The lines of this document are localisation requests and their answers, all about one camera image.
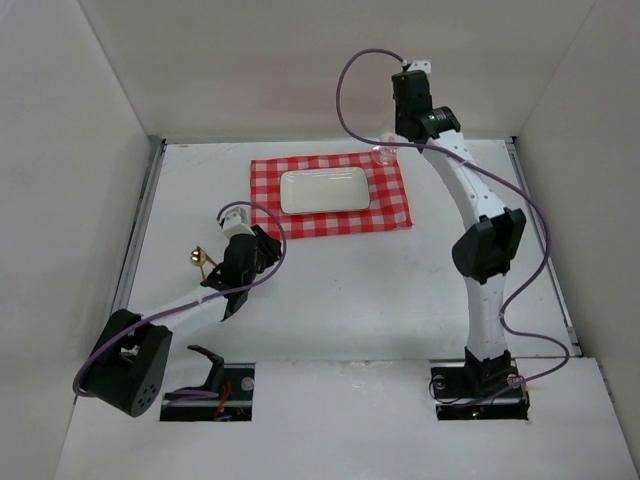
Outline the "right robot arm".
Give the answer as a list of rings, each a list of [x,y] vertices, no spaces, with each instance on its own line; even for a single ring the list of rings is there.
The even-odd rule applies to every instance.
[[[467,289],[465,361],[438,375],[450,396],[480,399],[498,391],[516,372],[499,311],[526,216],[520,209],[510,209],[476,171],[452,110],[434,107],[424,70],[409,67],[393,75],[392,84],[396,134],[418,144],[452,196],[465,229],[452,247],[454,265]]]

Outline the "white rectangular plate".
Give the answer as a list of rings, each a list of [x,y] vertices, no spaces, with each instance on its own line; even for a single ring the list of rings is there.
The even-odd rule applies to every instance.
[[[281,210],[288,215],[362,211],[371,203],[360,167],[287,171],[279,187]]]

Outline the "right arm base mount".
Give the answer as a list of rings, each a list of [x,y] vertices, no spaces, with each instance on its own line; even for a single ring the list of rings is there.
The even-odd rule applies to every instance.
[[[482,386],[473,384],[461,362],[436,363],[430,373],[439,421],[528,420],[530,396],[515,363]]]

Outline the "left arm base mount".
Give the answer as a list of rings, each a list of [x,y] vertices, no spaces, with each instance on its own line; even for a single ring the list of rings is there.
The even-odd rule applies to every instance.
[[[188,349],[211,364],[206,379],[197,386],[181,387],[164,395],[161,422],[249,422],[253,414],[254,363],[227,363],[199,345]]]

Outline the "clear wine glass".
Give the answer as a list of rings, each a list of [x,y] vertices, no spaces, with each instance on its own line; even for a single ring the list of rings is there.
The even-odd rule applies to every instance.
[[[371,149],[372,161],[383,167],[394,166],[397,163],[398,149],[386,146],[386,143],[395,143],[396,135],[393,132],[384,132],[380,135],[379,141],[382,145],[374,145]]]

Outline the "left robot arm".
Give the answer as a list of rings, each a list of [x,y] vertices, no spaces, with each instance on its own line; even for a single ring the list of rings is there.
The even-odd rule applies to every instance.
[[[274,238],[260,226],[231,237],[223,261],[189,294],[147,313],[125,308],[111,314],[72,390],[136,418],[160,393],[173,335],[190,335],[224,322],[248,300],[249,291],[275,275],[287,252],[283,230]]]

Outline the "red white checkered cloth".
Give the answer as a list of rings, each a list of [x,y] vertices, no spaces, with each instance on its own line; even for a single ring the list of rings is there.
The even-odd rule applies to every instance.
[[[281,209],[280,178],[289,171],[321,168],[360,167],[367,178],[370,206],[362,211],[287,214]],[[254,159],[250,164],[250,199],[274,213],[253,208],[252,220],[267,233],[278,233],[282,225],[289,240],[384,232],[412,226],[409,201],[397,163],[382,166],[369,152],[334,155],[294,156],[267,160]]]

